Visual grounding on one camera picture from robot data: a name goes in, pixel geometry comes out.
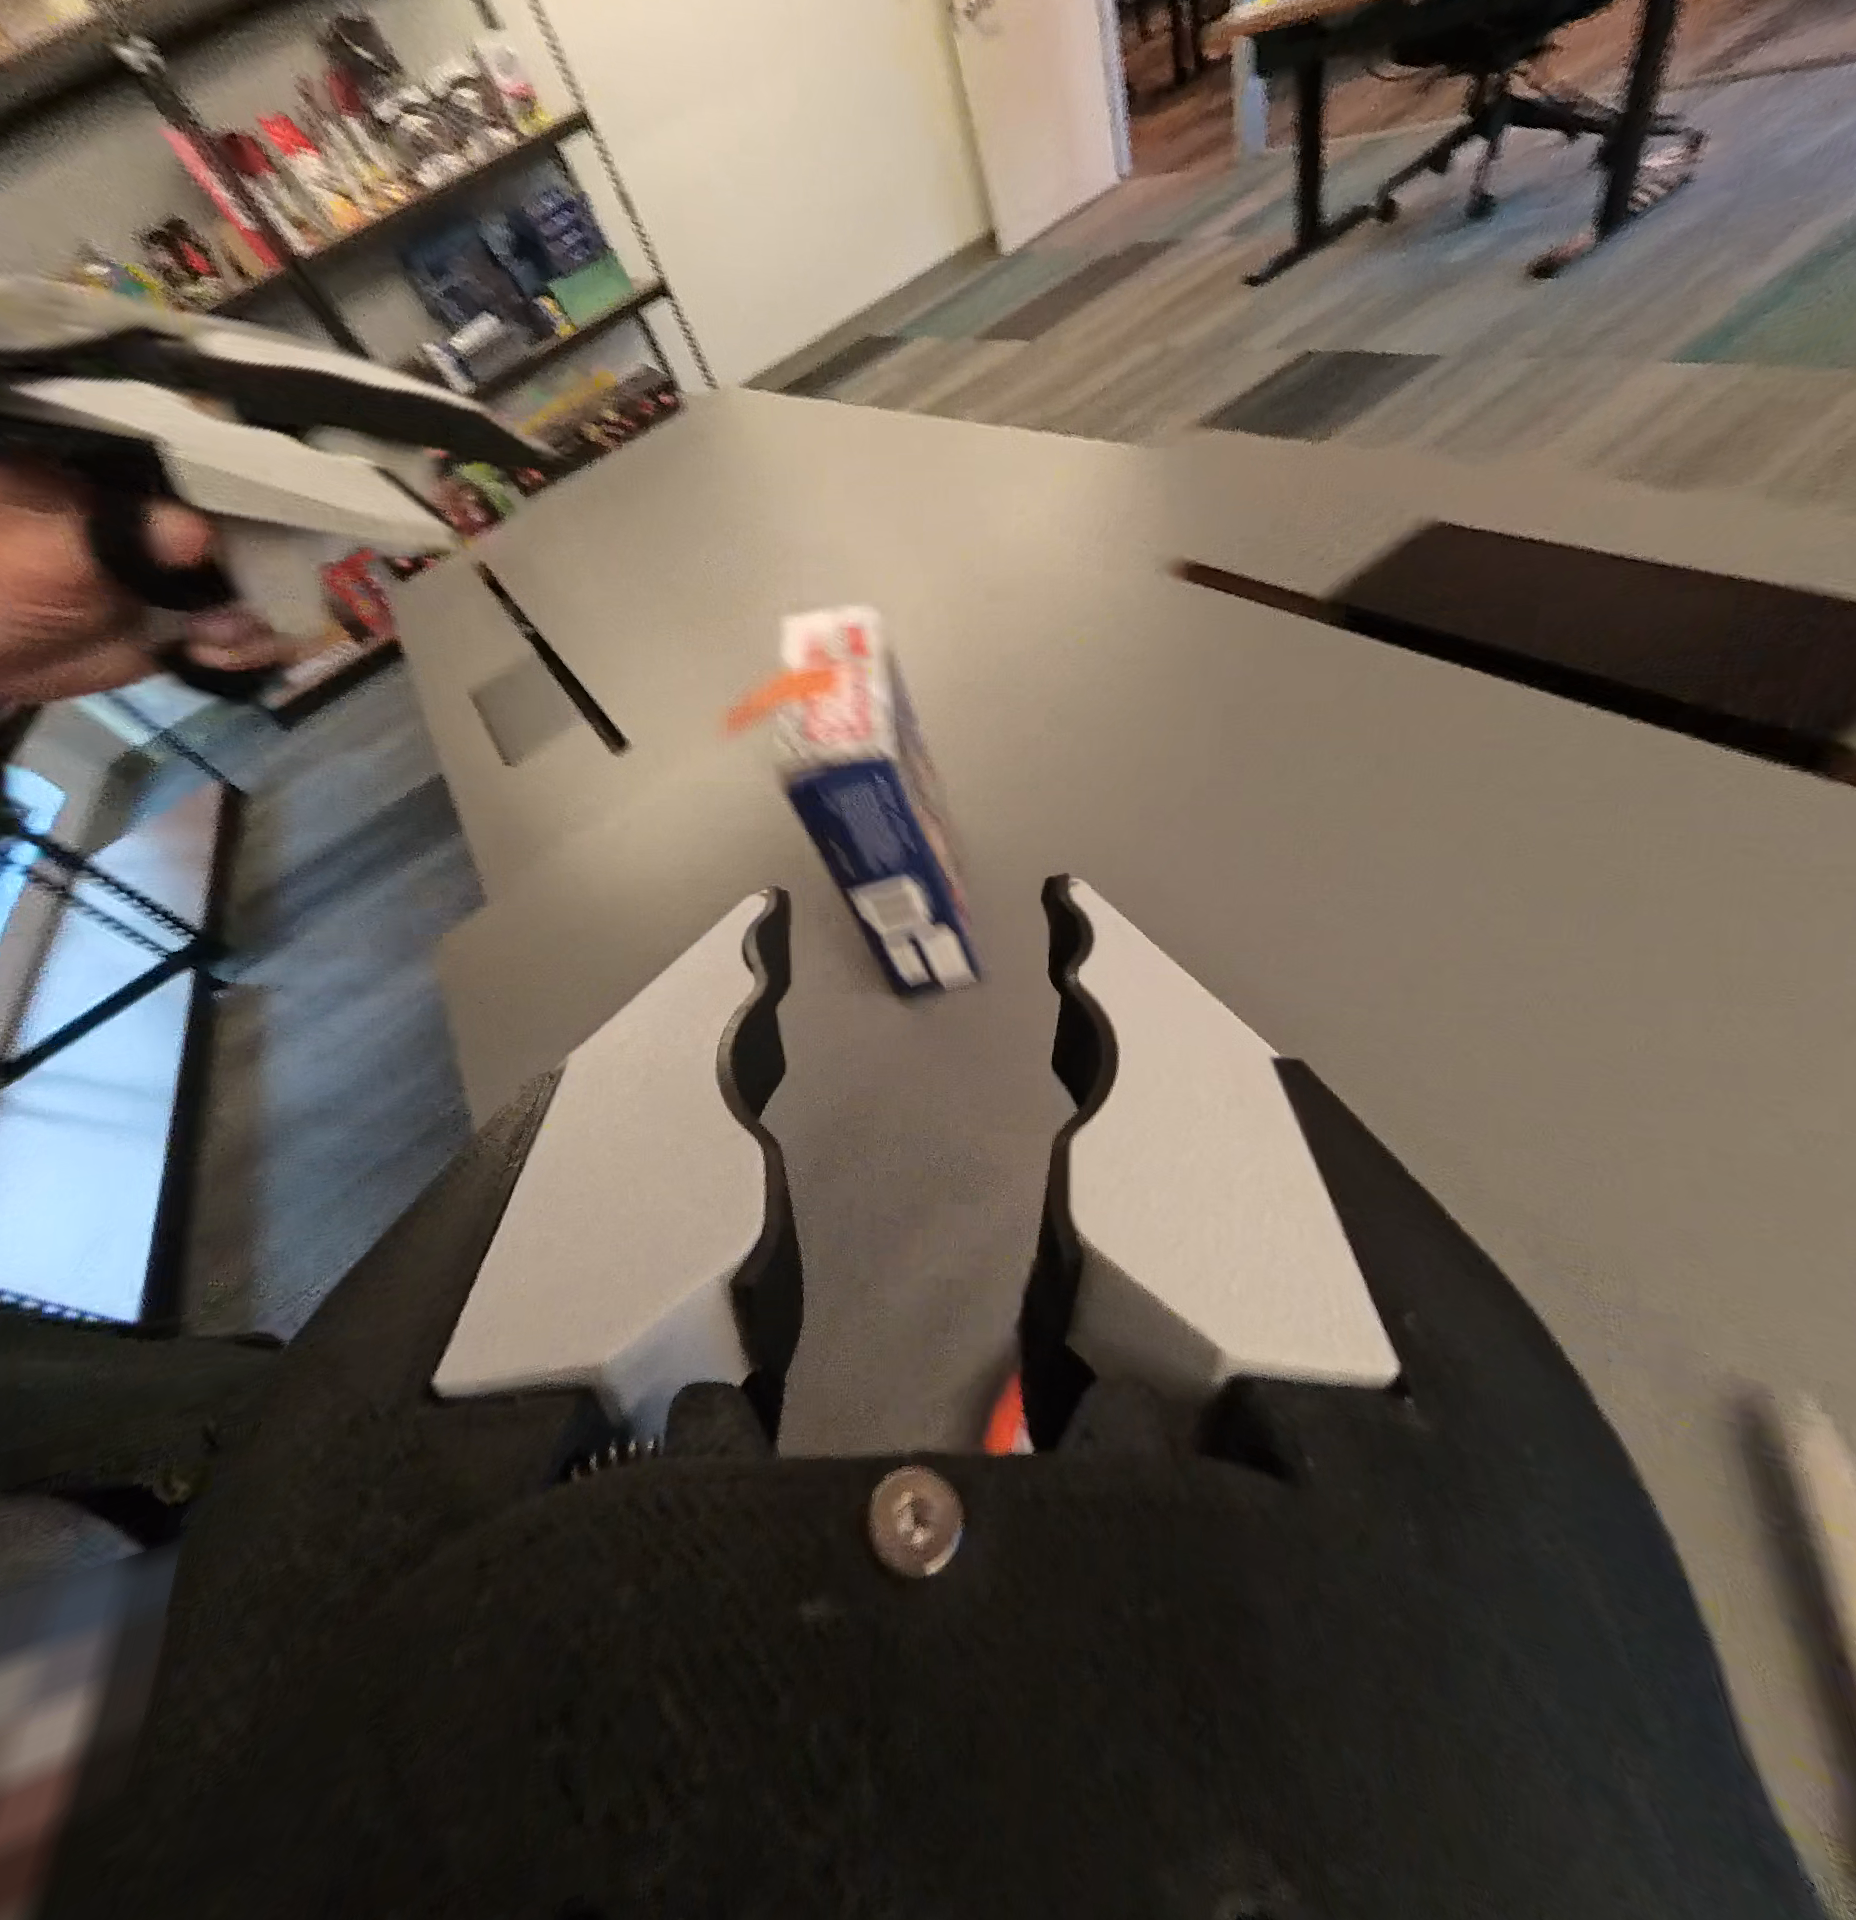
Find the shelved stack of toy boxes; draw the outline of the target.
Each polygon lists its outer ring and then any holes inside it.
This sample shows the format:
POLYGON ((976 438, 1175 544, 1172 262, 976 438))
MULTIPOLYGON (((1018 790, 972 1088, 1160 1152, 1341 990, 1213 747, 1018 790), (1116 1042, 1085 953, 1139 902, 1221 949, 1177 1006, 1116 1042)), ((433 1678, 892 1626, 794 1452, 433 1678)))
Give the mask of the shelved stack of toy boxes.
POLYGON ((339 350, 363 350, 332 301, 348 267, 400 269, 431 334, 394 364, 487 409, 552 454, 525 491, 582 469, 679 409, 654 309, 678 312, 628 184, 553 32, 548 104, 489 5, 468 51, 405 66, 362 6, 335 6, 300 104, 252 131, 214 131, 176 82, 170 47, 223 37, 240 5, 94 5, 107 56, 162 116, 214 191, 259 221, 258 280, 219 309, 265 320, 295 304, 339 350))

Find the grey table cover plate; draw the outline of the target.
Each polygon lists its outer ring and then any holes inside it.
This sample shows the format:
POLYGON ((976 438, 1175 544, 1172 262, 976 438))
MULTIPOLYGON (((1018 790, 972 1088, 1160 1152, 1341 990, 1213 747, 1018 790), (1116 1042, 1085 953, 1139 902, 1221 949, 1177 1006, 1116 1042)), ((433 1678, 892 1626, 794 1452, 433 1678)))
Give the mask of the grey table cover plate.
POLYGON ((476 684, 468 703, 494 756, 507 768, 525 764, 579 727, 577 708, 533 654, 476 684))

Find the person's black jacket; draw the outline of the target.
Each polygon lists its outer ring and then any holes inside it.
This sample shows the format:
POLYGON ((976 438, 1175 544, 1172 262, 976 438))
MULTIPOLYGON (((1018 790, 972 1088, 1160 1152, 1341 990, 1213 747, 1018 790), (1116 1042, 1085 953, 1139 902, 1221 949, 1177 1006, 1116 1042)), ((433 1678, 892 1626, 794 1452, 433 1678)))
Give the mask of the person's black jacket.
POLYGON ((285 1345, 0 1310, 0 1499, 180 1510, 244 1441, 285 1345))

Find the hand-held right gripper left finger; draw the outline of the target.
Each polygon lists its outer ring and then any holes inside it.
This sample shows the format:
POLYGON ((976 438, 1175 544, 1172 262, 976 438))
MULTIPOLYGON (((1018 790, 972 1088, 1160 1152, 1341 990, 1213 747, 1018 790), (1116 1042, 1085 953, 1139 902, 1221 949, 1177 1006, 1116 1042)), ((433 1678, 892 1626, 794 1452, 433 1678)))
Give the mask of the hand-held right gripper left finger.
POLYGON ((664 1439, 675 1396, 735 1388, 774 1447, 803 1322, 786 1165, 791 901, 742 899, 564 1062, 436 1362, 446 1403, 589 1396, 664 1439))

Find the black metal shelf rack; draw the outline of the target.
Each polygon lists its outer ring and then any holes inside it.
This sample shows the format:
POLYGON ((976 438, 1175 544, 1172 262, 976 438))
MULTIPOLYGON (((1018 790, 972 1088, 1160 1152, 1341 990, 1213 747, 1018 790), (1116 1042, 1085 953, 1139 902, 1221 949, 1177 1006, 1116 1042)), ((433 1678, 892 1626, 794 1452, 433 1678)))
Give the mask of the black metal shelf rack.
POLYGON ((0 157, 68 188, 66 245, 0 243, 0 719, 170 675, 247 694, 325 636, 325 572, 447 555, 438 463, 552 474, 553 446, 484 406, 484 379, 372 352, 328 292, 339 254, 471 226, 455 334, 496 317, 530 360, 612 252, 560 147, 582 109, 532 96, 496 20, 410 66, 372 13, 332 10, 300 93, 216 127, 172 76, 189 37, 234 55, 238 5, 91 5, 68 28, 117 82, 28 82, 0 157))

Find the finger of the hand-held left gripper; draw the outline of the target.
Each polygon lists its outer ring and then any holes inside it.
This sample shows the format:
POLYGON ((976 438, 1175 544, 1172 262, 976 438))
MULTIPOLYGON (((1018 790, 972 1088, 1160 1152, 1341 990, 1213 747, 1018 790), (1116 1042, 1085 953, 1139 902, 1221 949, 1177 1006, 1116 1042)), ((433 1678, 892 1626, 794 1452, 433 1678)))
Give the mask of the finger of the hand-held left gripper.
POLYGON ((455 532, 381 469, 221 418, 134 381, 0 381, 0 457, 69 469, 95 491, 329 538, 389 558, 447 555, 455 532))
POLYGON ((552 463, 539 441, 471 399, 362 357, 94 286, 0 277, 0 396, 44 400, 53 383, 214 402, 249 426, 332 429, 459 463, 552 463))

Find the blue grey superhero lego box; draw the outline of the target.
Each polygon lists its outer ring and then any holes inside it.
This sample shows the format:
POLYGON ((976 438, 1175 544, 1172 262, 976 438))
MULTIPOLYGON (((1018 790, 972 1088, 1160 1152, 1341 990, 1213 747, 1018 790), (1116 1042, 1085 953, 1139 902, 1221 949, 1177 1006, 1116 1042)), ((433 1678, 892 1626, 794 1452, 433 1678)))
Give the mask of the blue grey superhero lego box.
POLYGON ((976 986, 941 782, 881 616, 866 605, 784 616, 774 675, 823 661, 839 667, 834 694, 757 727, 781 794, 894 994, 976 986))

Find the orange tape piece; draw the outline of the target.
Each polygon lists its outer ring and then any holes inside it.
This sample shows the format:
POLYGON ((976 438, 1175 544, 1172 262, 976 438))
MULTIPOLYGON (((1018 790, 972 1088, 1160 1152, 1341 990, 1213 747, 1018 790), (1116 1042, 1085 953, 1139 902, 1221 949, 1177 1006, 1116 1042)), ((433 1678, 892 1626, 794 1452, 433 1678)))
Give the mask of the orange tape piece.
POLYGON ((781 668, 735 699, 724 712, 722 732, 730 738, 745 734, 786 708, 828 701, 839 683, 839 667, 823 661, 813 667, 781 668))

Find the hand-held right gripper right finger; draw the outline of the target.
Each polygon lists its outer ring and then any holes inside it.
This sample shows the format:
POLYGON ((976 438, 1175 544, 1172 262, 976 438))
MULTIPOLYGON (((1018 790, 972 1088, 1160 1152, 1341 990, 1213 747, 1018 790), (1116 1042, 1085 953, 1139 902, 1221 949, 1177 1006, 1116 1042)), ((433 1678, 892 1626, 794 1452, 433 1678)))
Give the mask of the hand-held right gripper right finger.
POLYGON ((1049 877, 1040 909, 1070 1113, 1018 1319, 1030 1448, 1102 1383, 1192 1415, 1233 1380, 1394 1388, 1285 1058, 1084 879, 1049 877))

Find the black office chair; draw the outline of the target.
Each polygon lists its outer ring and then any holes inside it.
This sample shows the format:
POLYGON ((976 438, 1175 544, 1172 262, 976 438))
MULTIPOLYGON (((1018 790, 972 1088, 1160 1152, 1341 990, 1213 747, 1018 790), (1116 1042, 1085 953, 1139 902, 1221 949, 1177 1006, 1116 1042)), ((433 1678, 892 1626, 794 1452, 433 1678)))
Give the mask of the black office chair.
POLYGON ((1447 175, 1469 145, 1477 147, 1468 180, 1466 219, 1485 221, 1495 209, 1491 176, 1509 133, 1551 133, 1566 142, 1598 138, 1598 165, 1609 161, 1620 112, 1573 93, 1523 93, 1519 74, 1582 20, 1607 10, 1607 2, 1494 2, 1468 18, 1410 34, 1389 48, 1389 61, 1408 70, 1444 74, 1468 84, 1463 116, 1456 128, 1424 148, 1402 171, 1379 183, 1372 221, 1391 224, 1399 217, 1399 191, 1414 180, 1447 175))

